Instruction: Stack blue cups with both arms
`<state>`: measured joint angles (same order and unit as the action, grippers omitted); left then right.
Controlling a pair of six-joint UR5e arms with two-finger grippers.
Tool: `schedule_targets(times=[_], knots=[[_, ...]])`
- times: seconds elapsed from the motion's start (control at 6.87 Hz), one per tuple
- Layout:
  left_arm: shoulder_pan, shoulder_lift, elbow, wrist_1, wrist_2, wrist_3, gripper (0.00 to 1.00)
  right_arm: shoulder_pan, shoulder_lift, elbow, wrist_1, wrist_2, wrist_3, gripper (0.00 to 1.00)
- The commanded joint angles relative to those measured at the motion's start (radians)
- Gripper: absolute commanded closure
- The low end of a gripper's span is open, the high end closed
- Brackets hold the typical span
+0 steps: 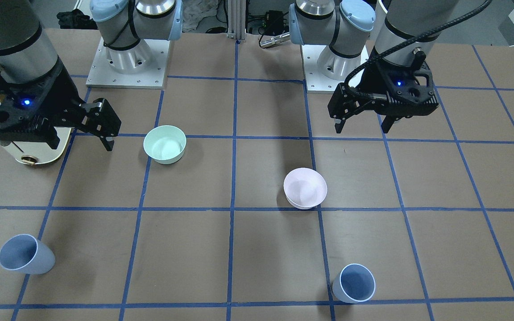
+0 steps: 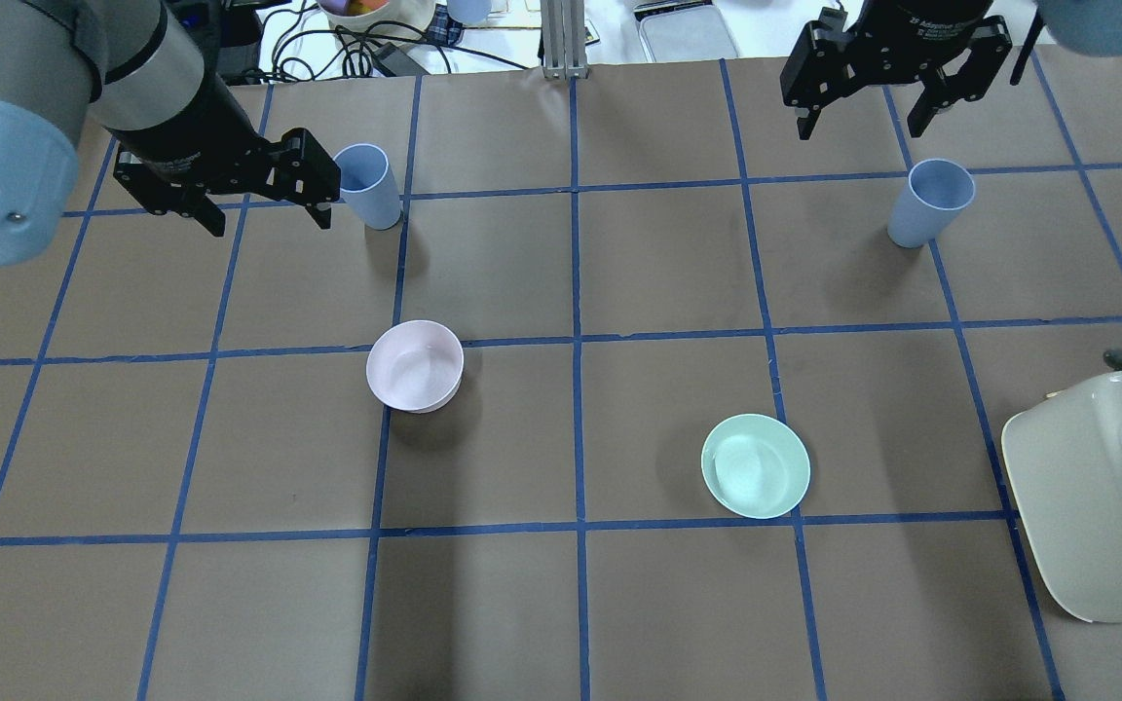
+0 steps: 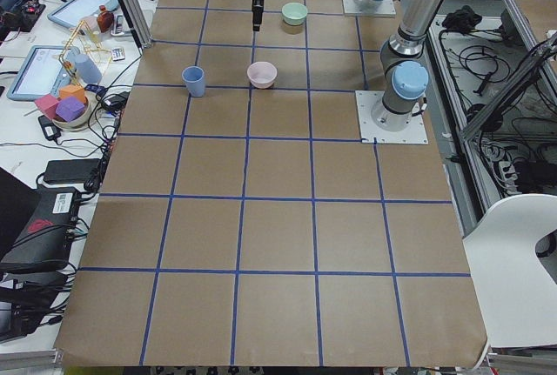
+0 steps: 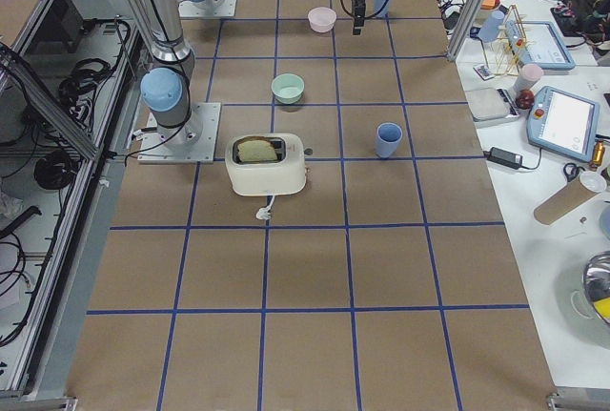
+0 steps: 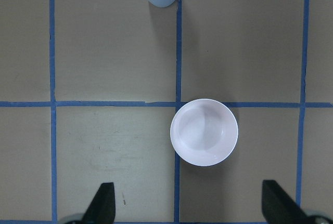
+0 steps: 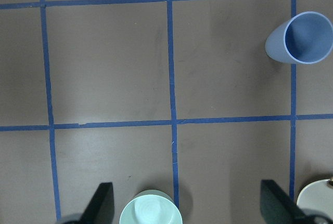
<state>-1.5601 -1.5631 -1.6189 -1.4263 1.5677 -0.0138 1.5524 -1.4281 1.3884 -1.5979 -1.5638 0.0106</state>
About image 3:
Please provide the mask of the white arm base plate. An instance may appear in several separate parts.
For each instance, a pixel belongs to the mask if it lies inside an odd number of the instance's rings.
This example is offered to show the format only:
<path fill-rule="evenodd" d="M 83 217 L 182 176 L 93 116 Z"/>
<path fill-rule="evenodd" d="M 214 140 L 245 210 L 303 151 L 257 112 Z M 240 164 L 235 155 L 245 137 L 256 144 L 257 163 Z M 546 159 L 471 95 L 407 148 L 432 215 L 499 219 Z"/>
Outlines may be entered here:
<path fill-rule="evenodd" d="M 365 144 L 428 144 L 419 102 L 406 114 L 393 114 L 383 105 L 384 92 L 357 90 L 360 141 Z"/>

